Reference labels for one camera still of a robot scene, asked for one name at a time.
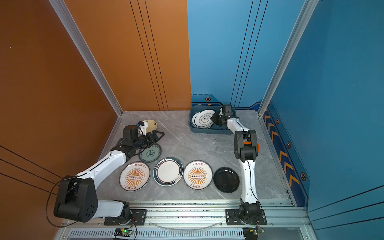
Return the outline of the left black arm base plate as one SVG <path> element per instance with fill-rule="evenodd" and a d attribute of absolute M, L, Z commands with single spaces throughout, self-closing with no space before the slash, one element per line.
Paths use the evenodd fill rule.
<path fill-rule="evenodd" d="M 105 226 L 143 226 L 145 224 L 147 217 L 146 209 L 133 209 L 130 210 L 130 217 L 128 220 L 120 219 L 118 217 L 107 217 L 105 218 L 104 225 Z"/>

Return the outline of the cream yellow floral plate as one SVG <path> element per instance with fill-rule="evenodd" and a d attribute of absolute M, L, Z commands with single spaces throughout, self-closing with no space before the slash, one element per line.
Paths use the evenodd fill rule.
<path fill-rule="evenodd" d="M 144 120 L 144 127 L 146 133 L 152 132 L 153 130 L 157 130 L 158 124 L 154 120 Z"/>

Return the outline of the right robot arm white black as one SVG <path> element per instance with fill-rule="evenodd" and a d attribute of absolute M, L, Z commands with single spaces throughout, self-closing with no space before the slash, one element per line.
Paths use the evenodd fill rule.
<path fill-rule="evenodd" d="M 242 169 L 240 220 L 245 225 L 266 225 L 266 215 L 256 191 L 255 166 L 259 154 L 257 132 L 241 123 L 231 105 L 222 106 L 211 120 L 220 127 L 226 126 L 234 134 L 234 154 Z"/>

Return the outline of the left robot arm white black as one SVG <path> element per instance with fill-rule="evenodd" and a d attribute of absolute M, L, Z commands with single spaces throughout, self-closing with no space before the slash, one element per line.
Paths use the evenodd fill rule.
<path fill-rule="evenodd" d="M 147 131 L 144 122 L 128 125 L 117 145 L 100 161 L 76 176 L 66 176 L 57 183 L 54 216 L 86 223 L 95 218 L 107 218 L 125 225 L 132 219 L 130 204 L 125 201 L 98 200 L 97 188 L 112 172 L 132 157 L 160 141 L 165 134 Z"/>

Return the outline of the white plate black emblem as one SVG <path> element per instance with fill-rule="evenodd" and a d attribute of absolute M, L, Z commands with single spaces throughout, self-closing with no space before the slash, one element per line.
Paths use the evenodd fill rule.
<path fill-rule="evenodd" d="M 201 124 L 202 128 L 200 129 L 208 129 L 210 128 L 214 123 L 211 120 L 211 117 L 215 113 L 214 110 L 203 110 L 197 117 L 197 124 Z"/>
<path fill-rule="evenodd" d="M 192 117 L 192 125 L 194 126 L 194 128 L 202 128 L 201 124 L 197 124 L 197 122 L 198 122 L 197 117 L 200 113 L 201 112 L 198 112 L 198 113 L 194 114 L 194 116 Z"/>

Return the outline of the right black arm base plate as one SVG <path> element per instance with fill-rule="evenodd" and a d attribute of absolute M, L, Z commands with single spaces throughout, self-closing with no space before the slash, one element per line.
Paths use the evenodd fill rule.
<path fill-rule="evenodd" d="M 260 210 L 255 215 L 246 216 L 239 209 L 226 209 L 226 223 L 228 226 L 245 225 L 245 226 L 266 226 L 268 224 L 264 210 Z"/>

